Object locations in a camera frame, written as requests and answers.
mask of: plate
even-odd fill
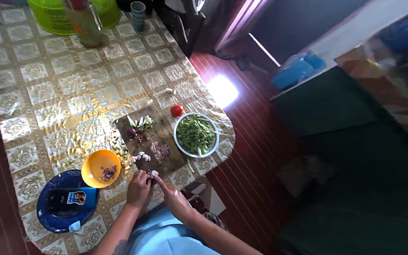
[[[83,225],[94,214],[96,207],[85,211],[78,211],[68,217],[58,217],[47,212],[47,200],[50,189],[77,187],[89,187],[81,178],[81,171],[77,169],[60,173],[45,185],[37,200],[38,221],[45,229],[53,233],[65,233],[68,232],[68,226],[72,223],[80,221],[80,224]]]

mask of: tomato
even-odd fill
[[[184,108],[180,104],[177,104],[177,105],[171,107],[171,115],[174,118],[182,116],[182,114],[184,114],[184,112],[185,112]]]

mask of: woman's left hand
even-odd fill
[[[127,187],[126,205],[137,207],[141,210],[150,191],[150,175],[144,170],[139,170]]]

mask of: sunlight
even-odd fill
[[[235,86],[226,76],[221,74],[207,83],[206,88],[222,109],[230,105],[238,96],[238,90]]]

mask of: yellow bowl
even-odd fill
[[[103,177],[103,168],[112,168],[116,165],[114,178],[108,182],[100,179]],[[88,156],[81,167],[81,177],[84,182],[94,188],[105,188],[113,183],[121,172],[121,162],[114,152],[109,150],[99,150]]]

